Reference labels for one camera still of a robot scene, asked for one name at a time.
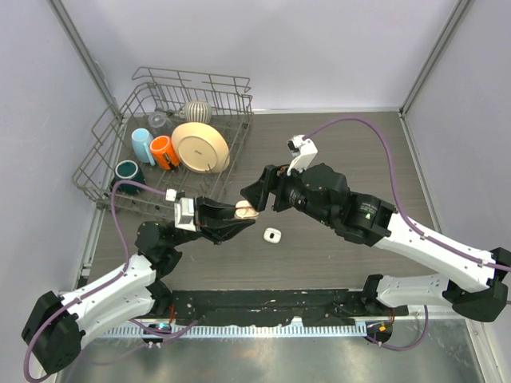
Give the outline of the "pink earbud case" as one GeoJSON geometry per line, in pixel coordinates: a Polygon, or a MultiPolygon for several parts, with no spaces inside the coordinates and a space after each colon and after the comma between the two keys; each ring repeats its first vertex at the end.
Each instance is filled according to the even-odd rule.
{"type": "Polygon", "coordinates": [[[238,201],[235,208],[237,219],[256,219],[259,216],[259,212],[245,199],[238,201]]]}

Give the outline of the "white earbud charging case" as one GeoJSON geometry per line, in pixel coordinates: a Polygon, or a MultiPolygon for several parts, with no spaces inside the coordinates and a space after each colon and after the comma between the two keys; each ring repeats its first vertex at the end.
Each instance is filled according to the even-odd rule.
{"type": "Polygon", "coordinates": [[[282,238],[281,231],[273,227],[266,228],[263,233],[263,239],[268,243],[277,244],[280,242],[281,238],[282,238]]]}

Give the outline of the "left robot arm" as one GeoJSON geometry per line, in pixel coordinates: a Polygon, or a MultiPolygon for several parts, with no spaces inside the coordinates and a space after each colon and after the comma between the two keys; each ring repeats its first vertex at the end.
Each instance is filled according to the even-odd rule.
{"type": "Polygon", "coordinates": [[[70,365],[95,338],[128,320],[149,315],[162,318],[172,304],[172,292],[161,281],[181,259],[181,244],[206,239],[220,244],[253,225],[258,212],[246,200],[234,205],[206,197],[181,197],[174,218],[148,221],[137,232],[137,253],[98,280],[57,295],[48,291],[34,304],[22,330],[28,350],[24,360],[27,381],[35,357],[47,376],[70,365]]]}

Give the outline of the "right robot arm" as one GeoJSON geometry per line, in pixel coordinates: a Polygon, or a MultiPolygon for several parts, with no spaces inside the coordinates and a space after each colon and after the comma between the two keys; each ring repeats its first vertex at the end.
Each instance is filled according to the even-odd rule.
{"type": "Polygon", "coordinates": [[[257,211],[263,211],[273,195],[275,212],[294,208],[347,242],[403,255],[433,271],[405,278],[369,276],[360,296],[368,314],[387,307],[447,306],[465,318],[493,322],[507,305],[509,251],[480,251],[431,231],[393,204],[351,191],[346,177],[326,164],[303,172],[268,165],[240,194],[257,211]]]}

